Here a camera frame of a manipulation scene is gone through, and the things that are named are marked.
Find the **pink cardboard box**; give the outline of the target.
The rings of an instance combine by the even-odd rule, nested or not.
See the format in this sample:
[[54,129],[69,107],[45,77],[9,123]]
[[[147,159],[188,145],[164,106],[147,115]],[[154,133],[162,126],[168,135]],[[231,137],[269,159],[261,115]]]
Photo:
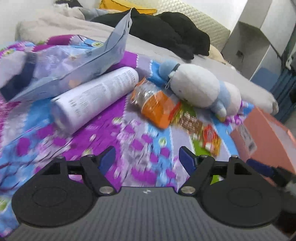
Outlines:
[[274,184],[284,187],[295,178],[295,138],[270,114],[254,108],[230,136],[243,162],[254,159],[274,169],[265,177]]

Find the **colourful floral bed sheet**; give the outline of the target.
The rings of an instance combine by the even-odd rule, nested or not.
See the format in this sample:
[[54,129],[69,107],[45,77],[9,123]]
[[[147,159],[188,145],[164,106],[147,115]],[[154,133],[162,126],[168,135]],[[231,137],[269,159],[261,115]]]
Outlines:
[[120,98],[71,136],[59,132],[50,115],[51,101],[6,103],[1,101],[1,236],[18,227],[11,198],[18,188],[58,155],[68,161],[98,155],[114,146],[115,162],[106,177],[121,186],[174,187],[188,178],[178,153],[186,146],[206,154],[197,138],[177,125],[154,127]]

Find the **brown red snack strip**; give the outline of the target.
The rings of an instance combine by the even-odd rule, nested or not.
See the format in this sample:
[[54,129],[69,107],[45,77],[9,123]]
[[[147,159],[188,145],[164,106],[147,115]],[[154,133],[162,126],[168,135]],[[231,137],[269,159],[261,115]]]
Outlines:
[[171,123],[189,135],[196,155],[217,157],[220,154],[221,138],[211,124],[198,119],[192,106],[181,103]]

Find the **white spray bottle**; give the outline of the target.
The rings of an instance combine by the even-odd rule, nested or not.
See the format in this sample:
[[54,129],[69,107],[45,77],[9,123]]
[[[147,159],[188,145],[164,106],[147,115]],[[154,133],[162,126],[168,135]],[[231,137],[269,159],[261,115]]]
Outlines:
[[135,69],[122,67],[81,84],[52,99],[54,122],[60,130],[71,135],[131,92],[138,82]]

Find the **orange snack packet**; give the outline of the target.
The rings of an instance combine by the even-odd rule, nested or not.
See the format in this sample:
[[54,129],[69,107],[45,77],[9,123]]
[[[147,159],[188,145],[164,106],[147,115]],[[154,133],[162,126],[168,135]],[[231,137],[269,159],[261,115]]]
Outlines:
[[134,88],[130,102],[157,128],[167,128],[179,111],[181,101],[170,90],[143,78]]

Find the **blue curtain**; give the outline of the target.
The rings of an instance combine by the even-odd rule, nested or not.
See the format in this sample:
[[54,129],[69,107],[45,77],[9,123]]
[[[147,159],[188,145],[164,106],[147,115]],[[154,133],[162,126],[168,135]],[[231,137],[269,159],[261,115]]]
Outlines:
[[291,97],[295,93],[295,72],[285,68],[271,89],[271,93],[278,102],[279,108],[274,117],[281,123],[285,123],[295,110],[295,100]]

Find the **white blue plush toy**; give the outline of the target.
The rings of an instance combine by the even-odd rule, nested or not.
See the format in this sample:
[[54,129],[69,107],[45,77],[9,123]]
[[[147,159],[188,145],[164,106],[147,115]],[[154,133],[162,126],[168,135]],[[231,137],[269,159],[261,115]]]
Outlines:
[[221,120],[238,114],[242,107],[240,90],[204,67],[173,60],[151,61],[151,73],[149,80],[156,86],[194,107],[209,109]]

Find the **pale blue plastic pouch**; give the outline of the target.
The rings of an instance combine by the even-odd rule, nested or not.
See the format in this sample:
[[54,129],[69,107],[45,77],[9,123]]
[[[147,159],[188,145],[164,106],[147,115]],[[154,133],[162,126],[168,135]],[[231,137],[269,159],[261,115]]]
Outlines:
[[40,45],[22,41],[3,48],[1,97],[7,102],[46,99],[99,77],[123,58],[131,26],[128,12],[104,43],[61,35]]

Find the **beige pink pillow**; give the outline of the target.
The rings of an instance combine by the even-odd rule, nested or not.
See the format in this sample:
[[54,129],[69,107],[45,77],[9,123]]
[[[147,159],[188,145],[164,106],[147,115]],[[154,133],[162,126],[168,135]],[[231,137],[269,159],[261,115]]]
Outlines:
[[213,45],[210,45],[209,58],[220,63],[227,64],[227,61],[222,56],[221,52]]

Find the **white wardrobe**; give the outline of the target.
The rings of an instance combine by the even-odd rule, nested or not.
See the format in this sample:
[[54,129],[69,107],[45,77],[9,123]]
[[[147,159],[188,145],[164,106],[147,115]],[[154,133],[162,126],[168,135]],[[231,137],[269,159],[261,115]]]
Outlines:
[[247,1],[222,55],[247,79],[260,68],[278,74],[294,27],[293,1]]

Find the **black jacket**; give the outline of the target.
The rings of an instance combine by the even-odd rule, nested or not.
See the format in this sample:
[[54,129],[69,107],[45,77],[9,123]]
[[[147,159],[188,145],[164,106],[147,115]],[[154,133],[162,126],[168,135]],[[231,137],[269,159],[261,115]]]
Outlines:
[[131,35],[168,49],[184,60],[192,60],[195,55],[209,56],[209,35],[198,29],[182,13],[167,11],[151,16],[141,14],[133,8],[130,11],[97,16],[92,21],[115,27],[128,13],[132,20],[129,31]]

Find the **pile of clothes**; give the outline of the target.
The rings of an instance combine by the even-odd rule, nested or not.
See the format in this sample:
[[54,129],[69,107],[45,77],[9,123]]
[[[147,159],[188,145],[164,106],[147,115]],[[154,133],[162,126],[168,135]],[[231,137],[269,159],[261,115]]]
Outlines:
[[107,10],[84,8],[78,1],[55,1],[53,9],[64,16],[86,21],[108,14]]

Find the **yellow pillow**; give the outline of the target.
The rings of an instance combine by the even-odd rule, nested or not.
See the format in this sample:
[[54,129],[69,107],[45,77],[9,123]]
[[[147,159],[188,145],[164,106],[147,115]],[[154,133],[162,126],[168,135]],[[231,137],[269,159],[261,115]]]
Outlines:
[[146,8],[128,1],[102,0],[99,4],[99,9],[127,11],[135,8],[140,14],[154,15],[157,9]]

